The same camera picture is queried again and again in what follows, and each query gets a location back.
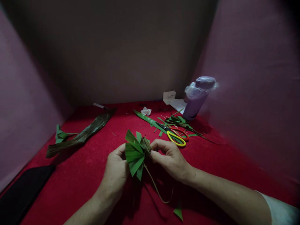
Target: scissors blade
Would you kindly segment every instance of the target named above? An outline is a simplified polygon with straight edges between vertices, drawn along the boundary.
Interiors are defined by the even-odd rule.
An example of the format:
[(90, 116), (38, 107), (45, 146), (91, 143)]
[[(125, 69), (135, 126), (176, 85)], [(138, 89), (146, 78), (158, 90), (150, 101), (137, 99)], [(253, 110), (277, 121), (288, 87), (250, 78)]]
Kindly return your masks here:
[(160, 123), (158, 123), (158, 122), (156, 122), (161, 128), (163, 128), (165, 131), (168, 131), (168, 130), (170, 130), (169, 128), (167, 128), (167, 127), (165, 127), (165, 126), (163, 126), (163, 125), (161, 125)]

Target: gray wall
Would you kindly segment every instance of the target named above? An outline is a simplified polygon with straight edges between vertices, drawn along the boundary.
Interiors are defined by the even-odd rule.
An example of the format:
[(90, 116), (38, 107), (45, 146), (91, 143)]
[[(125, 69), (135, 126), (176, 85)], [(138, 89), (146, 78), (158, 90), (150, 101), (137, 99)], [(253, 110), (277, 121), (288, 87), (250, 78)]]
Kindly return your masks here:
[(86, 105), (162, 99), (171, 90), (183, 96), (216, 2), (19, 0), (13, 7), (53, 79), (71, 102)]

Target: white paper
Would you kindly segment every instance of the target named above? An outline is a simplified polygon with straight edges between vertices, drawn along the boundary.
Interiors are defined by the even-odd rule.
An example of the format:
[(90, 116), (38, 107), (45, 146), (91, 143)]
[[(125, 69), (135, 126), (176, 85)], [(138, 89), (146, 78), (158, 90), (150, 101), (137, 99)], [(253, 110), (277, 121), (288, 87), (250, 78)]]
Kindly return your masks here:
[(162, 100), (164, 101), (164, 103), (166, 105), (169, 105), (170, 104), (170, 100), (175, 99), (175, 95), (176, 95), (175, 91), (164, 92)]
[(150, 114), (151, 114), (151, 109), (147, 109), (146, 107), (144, 107), (143, 110), (141, 110), (141, 113), (142, 113), (143, 115), (150, 116)]
[(183, 110), (180, 112), (181, 114), (184, 113), (185, 107), (187, 106), (187, 103), (183, 100), (183, 99), (171, 99), (170, 101), (170, 105), (176, 109), (177, 111), (181, 110), (183, 108)]

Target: yellow scissors handle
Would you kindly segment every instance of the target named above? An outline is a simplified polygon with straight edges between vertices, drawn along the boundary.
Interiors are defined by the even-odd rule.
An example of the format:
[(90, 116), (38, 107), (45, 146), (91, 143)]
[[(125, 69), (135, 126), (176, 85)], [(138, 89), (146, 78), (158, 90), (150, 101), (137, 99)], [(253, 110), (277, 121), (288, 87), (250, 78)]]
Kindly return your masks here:
[[(185, 140), (183, 140), (181, 137), (179, 137), (179, 136), (177, 136), (177, 135), (175, 135), (175, 134), (172, 134), (172, 133), (169, 132), (169, 131), (167, 131), (167, 135), (168, 135), (169, 139), (170, 139), (172, 142), (174, 142), (177, 146), (183, 147), (183, 146), (186, 145)], [(180, 141), (182, 141), (183, 144), (179, 144), (179, 143), (175, 142), (175, 141), (170, 137), (170, 135), (173, 136), (173, 137), (175, 137), (175, 138), (178, 138)]]

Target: scissors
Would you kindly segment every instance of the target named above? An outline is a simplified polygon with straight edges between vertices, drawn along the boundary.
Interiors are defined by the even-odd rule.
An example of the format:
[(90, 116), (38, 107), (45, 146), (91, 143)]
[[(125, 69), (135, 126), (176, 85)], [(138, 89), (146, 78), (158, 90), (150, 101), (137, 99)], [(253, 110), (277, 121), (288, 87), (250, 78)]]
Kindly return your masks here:
[[(156, 123), (157, 123), (160, 127), (162, 127), (162, 128), (167, 132), (167, 135), (168, 135), (170, 141), (174, 142), (177, 146), (183, 147), (183, 146), (186, 145), (186, 142), (185, 142), (185, 141), (188, 141), (188, 140), (189, 140), (189, 136), (188, 136), (183, 130), (177, 129), (177, 128), (172, 128), (172, 129), (170, 129), (170, 128), (168, 128), (168, 127), (165, 127), (165, 126), (161, 125), (161, 124), (158, 123), (158, 122), (156, 122)], [(175, 134), (177, 134), (175, 131), (179, 131), (179, 132), (183, 133), (183, 134), (186, 136), (186, 138), (183, 138), (183, 137), (181, 137), (181, 136), (179, 136), (179, 135), (178, 135), (178, 136), (175, 135)], [(182, 141), (183, 144), (179, 144), (179, 143), (175, 142), (175, 141), (171, 138), (171, 136), (173, 136), (173, 137), (179, 139), (180, 141)]]

